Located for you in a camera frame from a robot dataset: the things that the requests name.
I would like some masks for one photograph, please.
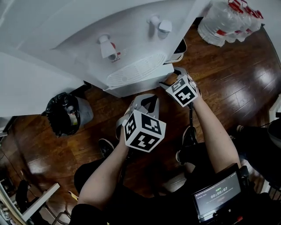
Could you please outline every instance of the wooden floor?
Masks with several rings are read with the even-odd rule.
[[[195,27],[188,31],[185,40],[187,52],[174,66],[184,67],[190,73],[204,100],[226,129],[238,123],[247,124],[261,112],[266,117],[264,108],[268,108],[281,91],[281,69],[264,29],[243,43],[226,43],[222,48],[204,42]],[[157,94],[160,99],[160,120],[167,123],[166,136],[151,153],[136,150],[124,184],[151,197],[145,173],[148,167],[161,192],[164,192],[161,187],[174,191],[184,182],[175,153],[188,125],[188,108],[182,108],[160,88],[148,93]],[[42,189],[55,182],[61,185],[49,201],[56,213],[65,208],[71,212],[76,202],[67,191],[77,194],[73,184],[75,171],[82,164],[101,158],[97,145],[100,138],[117,143],[115,123],[134,96],[120,99],[93,87],[86,92],[86,98],[93,109],[94,119],[75,135],[56,138],[46,117],[20,116],[2,142],[0,166],[7,168],[15,185],[22,179],[22,168],[30,170]],[[202,142],[196,115],[194,124],[198,141]],[[40,194],[35,189],[31,191],[34,195]],[[29,193],[29,198],[33,198],[32,193]]]

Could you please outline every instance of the timer screen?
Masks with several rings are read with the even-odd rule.
[[[200,215],[216,209],[241,192],[236,172],[212,187],[195,194]]]

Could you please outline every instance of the black cable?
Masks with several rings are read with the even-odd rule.
[[[195,144],[198,144],[197,140],[196,140],[196,137],[195,137],[195,131],[193,128],[193,102],[189,103],[189,125],[190,127],[192,128],[192,132],[191,132],[191,135],[192,135],[192,139],[194,141]]]
[[[262,125],[262,126],[260,126],[260,127],[264,127],[264,126],[266,126],[266,125],[269,125],[269,124],[271,124],[273,121],[271,121],[270,123],[266,123],[265,125]]]

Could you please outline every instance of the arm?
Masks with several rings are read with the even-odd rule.
[[[119,144],[86,181],[78,204],[89,204],[100,210],[105,208],[114,193],[128,151],[122,128]]]
[[[194,101],[194,109],[203,130],[208,155],[215,172],[219,172],[240,160],[237,150],[224,127],[201,96]]]

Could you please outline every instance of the sneaker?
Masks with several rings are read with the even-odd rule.
[[[185,129],[184,134],[183,134],[183,143],[182,143],[183,147],[188,147],[188,146],[191,146],[191,145],[195,145],[195,141],[193,140],[192,132],[194,132],[194,136],[196,138],[197,131],[196,131],[194,126],[193,127],[188,126]]]
[[[98,146],[100,147],[102,156],[104,158],[107,158],[114,150],[113,144],[110,141],[103,138],[98,140]]]
[[[242,130],[243,130],[243,126],[241,126],[241,125],[238,125],[237,127],[236,127],[236,132],[237,133],[240,133]]]
[[[186,128],[186,130],[184,131],[184,134],[183,134],[183,142],[182,142],[182,147],[181,147],[181,150],[180,151],[184,151],[186,148],[188,148],[189,146],[191,145],[195,145],[195,141],[193,140],[193,137],[192,137],[192,132],[194,132],[194,136],[196,138],[196,135],[197,135],[197,132],[196,132],[196,129],[195,127],[191,127],[191,126],[188,126]],[[179,153],[180,151],[178,151],[176,153],[176,160],[177,162],[179,162],[182,166],[185,164],[185,162],[181,162],[180,161],[180,158],[179,158]]]

